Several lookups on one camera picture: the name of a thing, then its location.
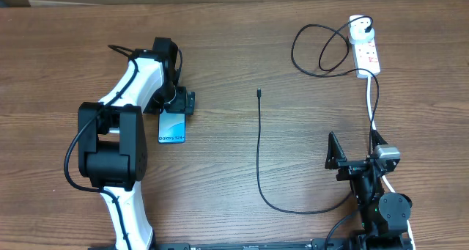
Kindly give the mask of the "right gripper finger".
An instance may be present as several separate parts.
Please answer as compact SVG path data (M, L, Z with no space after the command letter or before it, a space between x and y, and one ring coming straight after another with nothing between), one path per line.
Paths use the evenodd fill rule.
M328 152L325 159L325 169L339 169L347 162L341 145L333 131L328 134Z
M387 145L388 142L384 140L384 138L379 134L379 132L375 129L372 129L370 133L371 141L372 141L372 147L371 151L375 149L377 146L381 145Z

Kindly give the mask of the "blue Galaxy S24 smartphone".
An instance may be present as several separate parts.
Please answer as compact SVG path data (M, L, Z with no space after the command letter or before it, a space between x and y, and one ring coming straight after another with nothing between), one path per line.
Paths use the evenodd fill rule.
M185 114L163 111L159 115L158 142L160 144L180 144L186 136Z

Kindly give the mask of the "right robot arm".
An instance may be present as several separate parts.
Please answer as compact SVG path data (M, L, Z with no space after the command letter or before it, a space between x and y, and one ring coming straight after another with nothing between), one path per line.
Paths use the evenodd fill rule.
M328 135L326 169L338 171L336 179L350 184L358 208L340 220L328 233L325 249L413 249L411 239L403 238L408 231L412 200L405 194L385 192L381 179L395 170L401 153L388 144L381 135L371 133L372 153L363 160L347 159L334 133ZM355 230L345 239L332 240L339 226L355 215L361 216L362 229Z

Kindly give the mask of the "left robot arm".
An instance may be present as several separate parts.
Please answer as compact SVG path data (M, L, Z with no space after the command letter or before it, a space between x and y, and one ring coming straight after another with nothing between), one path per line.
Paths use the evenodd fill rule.
M108 208L116 234L112 249L156 249L141 187L149 160L144 115L157 117L158 143L183 143L195 94L180 84L182 51L171 39L156 37L151 49L110 48L126 57L127 70L107 95L80 105L64 174L82 188L69 172L77 150L78 170L91 183L84 190L101 195Z

